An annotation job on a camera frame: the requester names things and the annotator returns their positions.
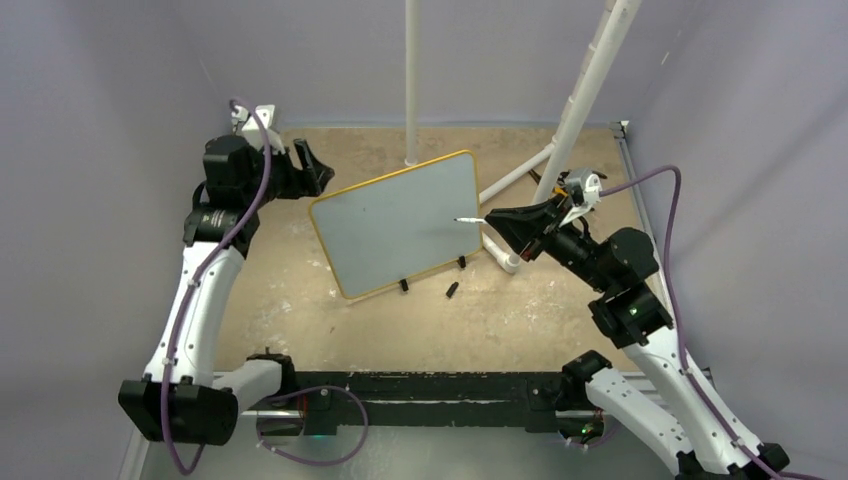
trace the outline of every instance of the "whiteboard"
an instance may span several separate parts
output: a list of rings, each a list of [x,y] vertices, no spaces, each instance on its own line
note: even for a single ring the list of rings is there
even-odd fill
[[[397,284],[483,245],[477,161],[468,150],[319,197],[309,216],[345,298]]]

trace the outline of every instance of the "vertical white pole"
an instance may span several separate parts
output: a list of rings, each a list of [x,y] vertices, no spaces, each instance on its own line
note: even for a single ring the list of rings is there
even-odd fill
[[[570,107],[566,106],[566,109],[569,110],[566,114],[567,118],[560,124],[560,128],[554,137],[554,150],[551,153],[551,159],[548,160],[545,173],[539,180],[539,186],[533,196],[533,204],[544,202],[550,197],[556,179],[560,172],[565,169],[565,164],[569,155],[571,155],[571,149],[577,141],[577,135],[580,134],[583,124],[586,123],[586,118],[589,117],[592,104],[598,98],[601,85],[603,85],[604,79],[609,73],[619,48],[624,43],[624,38],[627,36],[627,31],[630,29],[633,17],[641,3],[642,0],[618,0],[612,8],[607,25],[598,40],[589,65],[586,67],[586,74],[579,81],[580,84],[575,87],[574,98],[568,99],[571,105]]]
[[[406,161],[418,163],[418,0],[406,0]]]

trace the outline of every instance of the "white marker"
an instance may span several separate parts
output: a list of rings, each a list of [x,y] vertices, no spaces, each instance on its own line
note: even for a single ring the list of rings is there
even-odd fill
[[[459,223],[486,223],[485,218],[471,218],[471,217],[459,217],[453,219],[455,222]]]

